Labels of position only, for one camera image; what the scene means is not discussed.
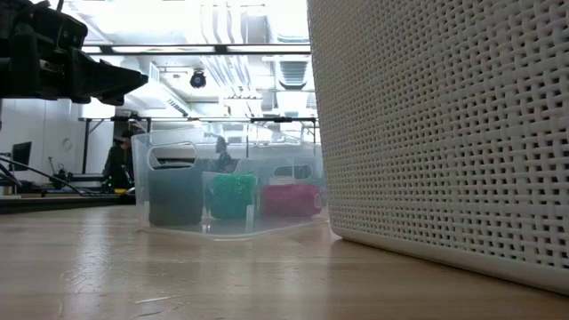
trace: wicker texture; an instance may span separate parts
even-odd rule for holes
[[[309,10],[334,230],[569,276],[569,4]]]

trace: ceiling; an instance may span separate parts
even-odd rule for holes
[[[67,0],[95,45],[309,44],[306,0]],[[144,116],[317,116],[309,56],[97,56],[151,84],[124,108]],[[203,70],[207,86],[189,79]]]

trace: clear plastic bin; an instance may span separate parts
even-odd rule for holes
[[[140,227],[243,238],[328,220],[320,146],[256,124],[133,137]]]

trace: desk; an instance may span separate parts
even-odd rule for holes
[[[33,193],[33,194],[18,194],[17,196],[21,196],[22,199],[33,199],[33,198],[63,198],[63,197],[80,197],[77,193],[46,193],[42,195],[41,193]]]
[[[0,216],[0,310],[20,319],[564,319],[569,298],[340,240],[327,225],[212,240],[136,208]]]

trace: ceiling light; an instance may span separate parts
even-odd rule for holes
[[[261,58],[265,62],[311,62],[312,59],[308,55],[304,56],[286,56],[286,57],[279,57],[279,56],[268,56]]]
[[[84,45],[83,48],[81,48],[81,50],[85,53],[102,53],[100,47],[98,46]]]
[[[177,53],[213,53],[215,48],[210,45],[196,45],[196,46],[112,46],[116,53],[130,53],[130,54],[177,54]]]
[[[247,54],[252,52],[310,54],[308,44],[267,44],[267,45],[229,45],[229,53]]]

